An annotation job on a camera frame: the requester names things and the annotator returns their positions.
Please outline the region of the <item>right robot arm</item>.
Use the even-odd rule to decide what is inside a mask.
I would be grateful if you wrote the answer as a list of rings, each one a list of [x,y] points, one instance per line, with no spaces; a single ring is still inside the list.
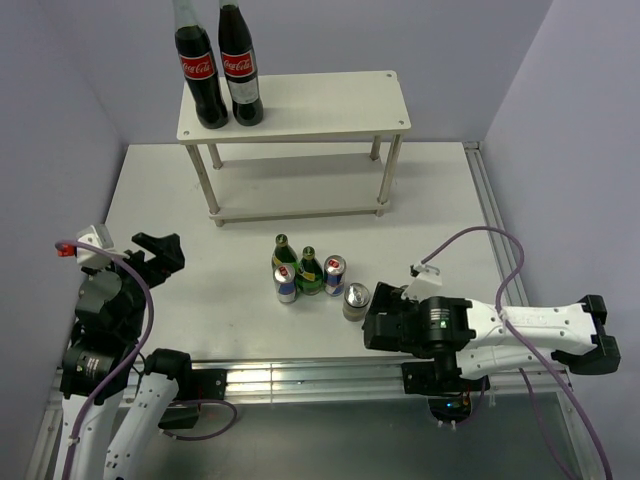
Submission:
[[[467,298],[411,298],[380,283],[363,341],[369,350],[411,355],[401,366],[406,393],[445,396],[489,388],[491,375],[536,364],[575,375],[614,373],[621,354],[606,319],[599,295],[560,307],[496,308]]]

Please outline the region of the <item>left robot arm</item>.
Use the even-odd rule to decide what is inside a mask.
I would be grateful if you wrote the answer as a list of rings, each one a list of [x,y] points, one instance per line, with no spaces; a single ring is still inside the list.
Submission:
[[[74,241],[60,241],[87,277],[75,307],[70,344],[63,356],[62,440],[57,479],[130,479],[138,453],[170,404],[194,391],[189,354],[157,349],[148,355],[134,404],[118,431],[111,430],[129,376],[154,322],[152,288],[182,270],[177,234],[133,236],[136,252],[119,253],[107,228],[91,226]]]

